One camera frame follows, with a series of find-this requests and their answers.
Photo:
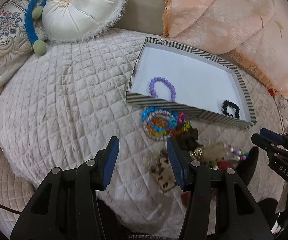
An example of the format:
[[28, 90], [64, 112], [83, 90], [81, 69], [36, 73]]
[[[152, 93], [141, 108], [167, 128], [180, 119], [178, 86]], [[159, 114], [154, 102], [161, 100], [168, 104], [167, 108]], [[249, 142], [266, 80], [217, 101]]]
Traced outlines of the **leopard print burlap bow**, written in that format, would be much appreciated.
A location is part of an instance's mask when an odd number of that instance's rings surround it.
[[[218, 170], [218, 163], [228, 160], [230, 149], [226, 142], [216, 142], [211, 146], [197, 147], [195, 150], [188, 151], [188, 153], [194, 160], [214, 170]], [[152, 167], [151, 174], [163, 192], [167, 192], [175, 187], [176, 180], [165, 150], [162, 150], [156, 165]]]

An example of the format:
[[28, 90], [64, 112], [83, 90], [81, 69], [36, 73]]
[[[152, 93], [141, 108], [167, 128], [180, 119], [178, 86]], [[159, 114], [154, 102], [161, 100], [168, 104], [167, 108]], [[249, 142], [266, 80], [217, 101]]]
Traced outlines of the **red satin bow clip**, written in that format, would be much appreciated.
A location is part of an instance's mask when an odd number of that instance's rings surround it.
[[[225, 169], [229, 167], [235, 168], [237, 164], [238, 163], [230, 163], [228, 161], [219, 161], [217, 162], [217, 167], [219, 171], [224, 171]], [[189, 198], [190, 198], [190, 191], [181, 194], [181, 202], [185, 208], [188, 207]]]

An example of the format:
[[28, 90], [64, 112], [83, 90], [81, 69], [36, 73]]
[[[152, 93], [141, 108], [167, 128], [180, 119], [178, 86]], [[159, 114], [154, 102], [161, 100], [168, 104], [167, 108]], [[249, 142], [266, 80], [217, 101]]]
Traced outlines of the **brown scrunchie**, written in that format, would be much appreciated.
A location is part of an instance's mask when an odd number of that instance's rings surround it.
[[198, 143], [199, 133], [197, 128], [190, 128], [188, 131], [183, 132], [181, 135], [175, 136], [175, 140], [179, 145], [179, 148], [183, 151], [195, 151], [202, 145]]

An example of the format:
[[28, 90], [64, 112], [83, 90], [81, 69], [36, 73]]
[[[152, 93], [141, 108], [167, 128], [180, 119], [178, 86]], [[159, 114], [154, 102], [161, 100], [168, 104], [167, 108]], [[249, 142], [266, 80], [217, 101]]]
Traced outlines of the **black velvet bow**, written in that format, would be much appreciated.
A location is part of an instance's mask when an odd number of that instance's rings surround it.
[[258, 156], [258, 147], [252, 147], [248, 153], [248, 157], [246, 158], [246, 160], [240, 162], [235, 169], [236, 173], [246, 186], [249, 185], [251, 179], [253, 178], [258, 162]]

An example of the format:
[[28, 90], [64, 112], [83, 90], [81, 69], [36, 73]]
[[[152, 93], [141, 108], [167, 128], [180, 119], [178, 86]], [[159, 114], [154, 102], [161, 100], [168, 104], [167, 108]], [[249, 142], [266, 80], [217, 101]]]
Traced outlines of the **black scrunchie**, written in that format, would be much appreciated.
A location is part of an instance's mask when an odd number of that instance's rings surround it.
[[222, 114], [233, 118], [240, 118], [240, 108], [235, 103], [225, 100], [222, 104]]

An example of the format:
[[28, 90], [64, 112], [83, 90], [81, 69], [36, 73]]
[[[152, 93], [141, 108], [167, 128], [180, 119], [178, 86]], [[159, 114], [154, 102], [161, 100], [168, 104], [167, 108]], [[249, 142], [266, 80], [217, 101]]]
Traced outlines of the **quilted beige bedspread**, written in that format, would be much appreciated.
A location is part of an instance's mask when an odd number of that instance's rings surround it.
[[52, 167], [74, 168], [117, 136], [116, 168], [99, 198], [133, 231], [175, 239], [186, 211], [181, 190], [163, 192], [151, 175], [165, 144], [145, 135], [141, 107], [126, 101], [144, 42], [141, 33], [114, 29], [31, 56], [0, 96], [0, 146], [12, 168], [38, 185]]

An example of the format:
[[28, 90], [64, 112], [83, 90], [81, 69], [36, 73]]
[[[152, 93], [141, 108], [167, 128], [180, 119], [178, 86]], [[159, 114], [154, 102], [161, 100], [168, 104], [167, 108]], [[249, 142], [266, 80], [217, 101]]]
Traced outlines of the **striped black white tray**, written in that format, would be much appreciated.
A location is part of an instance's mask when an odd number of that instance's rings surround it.
[[[257, 122], [237, 66], [203, 50], [161, 38], [145, 38], [127, 85], [126, 100], [242, 128]], [[239, 119], [222, 114], [225, 100], [239, 106]]]

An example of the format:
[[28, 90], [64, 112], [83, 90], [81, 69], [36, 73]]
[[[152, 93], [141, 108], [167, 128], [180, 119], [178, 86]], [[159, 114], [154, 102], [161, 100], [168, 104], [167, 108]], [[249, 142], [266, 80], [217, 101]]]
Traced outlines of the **peach fringed blanket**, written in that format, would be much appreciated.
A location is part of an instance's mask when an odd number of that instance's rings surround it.
[[163, 34], [226, 54], [275, 94], [288, 97], [287, 0], [164, 0]]

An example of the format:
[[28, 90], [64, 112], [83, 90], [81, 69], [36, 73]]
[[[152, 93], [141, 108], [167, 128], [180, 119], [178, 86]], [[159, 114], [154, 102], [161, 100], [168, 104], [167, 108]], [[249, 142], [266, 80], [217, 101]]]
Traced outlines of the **beige upholstered headboard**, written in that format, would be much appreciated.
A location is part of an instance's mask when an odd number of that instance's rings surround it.
[[162, 35], [164, 8], [164, 0], [128, 0], [123, 16], [114, 27]]

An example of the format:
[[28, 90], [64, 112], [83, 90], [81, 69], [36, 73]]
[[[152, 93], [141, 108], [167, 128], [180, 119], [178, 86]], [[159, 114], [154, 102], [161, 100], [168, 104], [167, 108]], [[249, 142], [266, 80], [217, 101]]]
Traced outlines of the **round white satin cushion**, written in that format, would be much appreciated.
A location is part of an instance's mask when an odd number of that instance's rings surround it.
[[94, 38], [123, 15], [127, 0], [47, 0], [42, 12], [44, 33], [56, 43]]

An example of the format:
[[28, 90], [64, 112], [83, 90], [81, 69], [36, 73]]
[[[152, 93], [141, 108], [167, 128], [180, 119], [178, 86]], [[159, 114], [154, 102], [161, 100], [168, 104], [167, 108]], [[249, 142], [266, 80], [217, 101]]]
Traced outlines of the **floral embroidered cushion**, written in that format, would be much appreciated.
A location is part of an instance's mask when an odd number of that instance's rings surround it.
[[0, 7], [0, 95], [32, 53], [41, 56], [47, 50], [41, 19], [34, 21], [32, 31], [38, 40], [28, 39], [25, 18], [29, 3], [29, 0], [11, 0]]

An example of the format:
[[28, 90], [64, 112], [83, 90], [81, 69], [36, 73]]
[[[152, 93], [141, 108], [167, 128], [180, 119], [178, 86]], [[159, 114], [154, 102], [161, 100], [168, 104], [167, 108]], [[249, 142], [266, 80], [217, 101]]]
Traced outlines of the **green blue plush toy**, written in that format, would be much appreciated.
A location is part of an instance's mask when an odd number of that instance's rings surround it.
[[27, 13], [25, 16], [27, 37], [32, 45], [33, 51], [38, 56], [44, 55], [47, 48], [45, 42], [39, 39], [35, 32], [34, 20], [41, 18], [46, 2], [47, 0], [42, 0], [41, 3], [38, 4], [38, 0], [29, 0]]

